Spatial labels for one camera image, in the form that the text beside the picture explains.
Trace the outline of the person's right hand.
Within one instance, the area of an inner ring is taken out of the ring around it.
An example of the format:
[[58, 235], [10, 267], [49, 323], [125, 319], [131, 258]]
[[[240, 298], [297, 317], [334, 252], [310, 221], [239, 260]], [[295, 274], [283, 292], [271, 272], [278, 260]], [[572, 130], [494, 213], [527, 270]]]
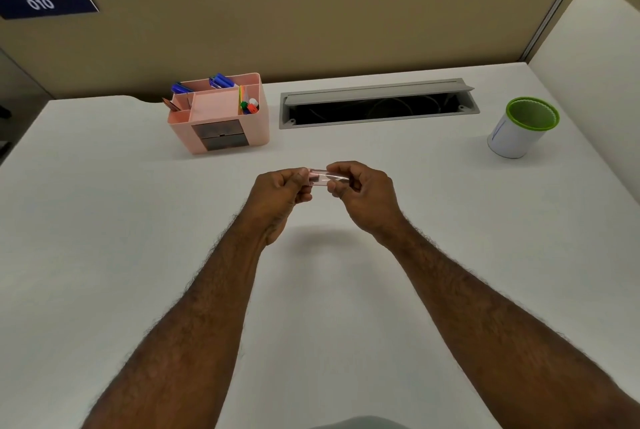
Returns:
[[410, 224], [398, 205], [391, 178], [357, 161], [338, 161], [327, 165], [326, 170], [350, 176], [355, 193], [336, 198], [342, 201], [352, 221], [381, 245], [389, 248], [397, 244]]

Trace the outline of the person's left hand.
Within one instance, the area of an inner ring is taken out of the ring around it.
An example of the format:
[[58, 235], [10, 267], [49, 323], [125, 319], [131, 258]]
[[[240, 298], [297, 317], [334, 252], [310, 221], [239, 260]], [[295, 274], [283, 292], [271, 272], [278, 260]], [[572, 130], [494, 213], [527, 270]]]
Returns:
[[278, 185], [278, 171], [260, 174], [237, 219], [270, 245], [281, 235], [293, 208], [311, 201], [311, 189], [309, 185]]

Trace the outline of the small clear plastic case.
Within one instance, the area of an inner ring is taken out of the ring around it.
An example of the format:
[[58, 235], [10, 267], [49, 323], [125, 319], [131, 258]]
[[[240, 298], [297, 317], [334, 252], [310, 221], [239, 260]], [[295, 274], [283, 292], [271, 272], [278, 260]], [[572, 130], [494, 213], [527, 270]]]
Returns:
[[327, 186], [331, 181], [349, 184], [351, 182], [351, 178], [348, 174], [340, 172], [330, 172], [327, 170], [318, 170], [313, 168], [308, 170], [308, 185], [311, 187]]

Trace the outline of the person's left forearm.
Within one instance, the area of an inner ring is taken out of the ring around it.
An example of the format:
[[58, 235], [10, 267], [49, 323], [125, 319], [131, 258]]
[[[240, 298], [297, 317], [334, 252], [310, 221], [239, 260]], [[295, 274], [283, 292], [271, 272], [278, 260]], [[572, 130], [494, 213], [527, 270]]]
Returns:
[[81, 429], [214, 429], [234, 373], [266, 234], [238, 215]]

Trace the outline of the person's right forearm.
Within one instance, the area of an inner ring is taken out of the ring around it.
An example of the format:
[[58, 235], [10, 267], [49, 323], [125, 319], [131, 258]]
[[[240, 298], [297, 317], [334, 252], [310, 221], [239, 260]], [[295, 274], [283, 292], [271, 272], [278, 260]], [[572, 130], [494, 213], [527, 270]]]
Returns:
[[375, 231], [502, 429], [640, 429], [640, 402], [542, 321], [441, 252], [407, 219]]

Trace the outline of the pink desk organizer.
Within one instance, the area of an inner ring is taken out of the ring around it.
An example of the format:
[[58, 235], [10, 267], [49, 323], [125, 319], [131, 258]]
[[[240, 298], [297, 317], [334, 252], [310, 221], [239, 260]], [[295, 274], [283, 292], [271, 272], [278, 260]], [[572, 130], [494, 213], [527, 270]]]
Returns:
[[[260, 147], [268, 144], [269, 107], [259, 73], [227, 76], [236, 87], [215, 89], [209, 78], [181, 82], [194, 93], [164, 99], [167, 123], [187, 150], [205, 154], [222, 149]], [[256, 99], [257, 114], [243, 115], [240, 101]]]

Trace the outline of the beige partition panel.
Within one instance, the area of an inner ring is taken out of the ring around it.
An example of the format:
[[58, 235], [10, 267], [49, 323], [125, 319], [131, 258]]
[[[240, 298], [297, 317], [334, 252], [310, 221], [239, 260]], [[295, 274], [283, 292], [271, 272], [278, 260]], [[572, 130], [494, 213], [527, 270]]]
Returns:
[[152, 97], [216, 72], [276, 82], [510, 63], [555, 0], [94, 2], [0, 19], [0, 50], [55, 99]]

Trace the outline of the white cup with green rim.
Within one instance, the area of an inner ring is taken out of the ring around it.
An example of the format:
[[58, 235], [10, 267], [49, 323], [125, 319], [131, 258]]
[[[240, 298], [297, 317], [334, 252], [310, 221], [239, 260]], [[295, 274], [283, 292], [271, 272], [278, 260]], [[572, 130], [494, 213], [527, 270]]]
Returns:
[[487, 137], [487, 146], [507, 159], [523, 158], [533, 145], [559, 123], [559, 112], [535, 97], [510, 100], [501, 119]]

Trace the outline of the white adjacent desk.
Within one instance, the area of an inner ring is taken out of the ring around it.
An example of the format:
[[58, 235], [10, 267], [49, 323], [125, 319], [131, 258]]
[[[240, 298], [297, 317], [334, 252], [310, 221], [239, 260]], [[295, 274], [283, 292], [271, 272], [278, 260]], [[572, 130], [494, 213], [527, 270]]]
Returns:
[[572, 0], [529, 66], [640, 204], [640, 11]]

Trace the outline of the blue desk number sign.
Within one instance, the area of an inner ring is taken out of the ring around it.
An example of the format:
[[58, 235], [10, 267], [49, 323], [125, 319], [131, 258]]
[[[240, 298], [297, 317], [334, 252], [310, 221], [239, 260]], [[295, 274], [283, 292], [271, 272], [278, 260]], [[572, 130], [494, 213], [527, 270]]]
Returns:
[[0, 0], [0, 17], [7, 21], [98, 12], [93, 0]]

